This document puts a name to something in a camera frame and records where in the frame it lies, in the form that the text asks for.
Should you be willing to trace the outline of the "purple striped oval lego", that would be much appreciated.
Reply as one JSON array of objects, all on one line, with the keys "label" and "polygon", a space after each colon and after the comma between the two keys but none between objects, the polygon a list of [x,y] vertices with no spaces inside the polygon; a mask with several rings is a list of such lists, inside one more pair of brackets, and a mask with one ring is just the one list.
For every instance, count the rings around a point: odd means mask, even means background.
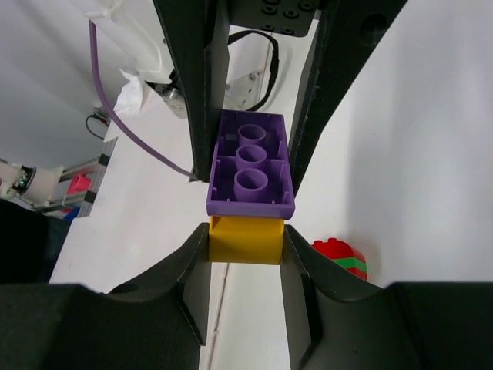
[{"label": "purple striped oval lego", "polygon": [[284,117],[224,110],[213,152],[207,214],[289,220],[294,211]]}]

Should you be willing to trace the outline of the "yellow curved lego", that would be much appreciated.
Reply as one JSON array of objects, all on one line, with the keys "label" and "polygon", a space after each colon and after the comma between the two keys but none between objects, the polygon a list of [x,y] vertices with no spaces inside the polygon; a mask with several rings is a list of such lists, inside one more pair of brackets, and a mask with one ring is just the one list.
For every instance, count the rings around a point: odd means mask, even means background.
[{"label": "yellow curved lego", "polygon": [[278,265],[283,233],[284,220],[278,218],[212,216],[209,261]]}]

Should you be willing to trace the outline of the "person forearm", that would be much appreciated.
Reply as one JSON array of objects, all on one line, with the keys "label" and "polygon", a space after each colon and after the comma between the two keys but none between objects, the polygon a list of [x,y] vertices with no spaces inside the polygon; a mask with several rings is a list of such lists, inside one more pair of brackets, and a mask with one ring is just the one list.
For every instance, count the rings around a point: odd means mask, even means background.
[{"label": "person forearm", "polygon": [[1,201],[1,283],[47,282],[51,261],[48,247],[49,221],[19,205]]}]

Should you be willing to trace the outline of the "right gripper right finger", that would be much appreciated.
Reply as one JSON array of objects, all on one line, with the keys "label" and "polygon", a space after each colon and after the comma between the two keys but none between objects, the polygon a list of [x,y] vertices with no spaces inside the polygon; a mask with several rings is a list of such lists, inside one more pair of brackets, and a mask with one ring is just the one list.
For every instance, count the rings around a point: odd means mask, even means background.
[{"label": "right gripper right finger", "polygon": [[329,260],[291,226],[280,263],[294,369],[490,369],[489,282],[379,288]]}]

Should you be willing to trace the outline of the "red round striped lego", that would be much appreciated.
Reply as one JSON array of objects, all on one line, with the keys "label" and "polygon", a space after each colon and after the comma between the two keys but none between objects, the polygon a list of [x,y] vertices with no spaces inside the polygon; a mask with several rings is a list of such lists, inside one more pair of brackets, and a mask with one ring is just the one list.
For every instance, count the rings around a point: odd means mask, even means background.
[{"label": "red round striped lego", "polygon": [[340,267],[364,281],[367,280],[367,262],[364,255],[345,241],[332,237],[316,240],[312,247]]}]

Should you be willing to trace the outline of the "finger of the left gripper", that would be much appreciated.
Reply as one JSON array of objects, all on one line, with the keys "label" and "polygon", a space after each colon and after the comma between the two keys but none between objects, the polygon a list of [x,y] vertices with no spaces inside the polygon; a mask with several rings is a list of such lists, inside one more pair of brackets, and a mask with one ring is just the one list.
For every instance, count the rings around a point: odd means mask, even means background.
[{"label": "finger of the left gripper", "polygon": [[226,1],[154,1],[185,99],[193,174],[207,182],[225,96],[230,18]]},{"label": "finger of the left gripper", "polygon": [[300,189],[325,126],[406,3],[406,0],[321,2],[290,130],[294,192]]}]

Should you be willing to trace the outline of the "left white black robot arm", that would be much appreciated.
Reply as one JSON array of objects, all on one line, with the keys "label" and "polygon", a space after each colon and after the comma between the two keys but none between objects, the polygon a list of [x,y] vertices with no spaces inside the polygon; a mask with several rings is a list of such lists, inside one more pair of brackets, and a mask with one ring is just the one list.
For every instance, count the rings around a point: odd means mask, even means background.
[{"label": "left white black robot arm", "polygon": [[402,1],[153,1],[151,20],[122,1],[83,4],[151,82],[173,74],[189,121],[191,177],[208,180],[229,65],[229,30],[304,37],[318,25],[304,65],[290,131],[290,168],[299,188],[321,133],[390,28]]}]

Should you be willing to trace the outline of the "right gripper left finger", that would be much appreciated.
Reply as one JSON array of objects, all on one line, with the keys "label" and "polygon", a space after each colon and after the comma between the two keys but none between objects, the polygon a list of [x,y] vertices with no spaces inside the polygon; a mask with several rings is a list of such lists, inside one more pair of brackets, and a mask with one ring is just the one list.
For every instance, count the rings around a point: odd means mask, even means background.
[{"label": "right gripper left finger", "polygon": [[209,226],[133,279],[1,288],[3,369],[197,369],[206,344]]}]

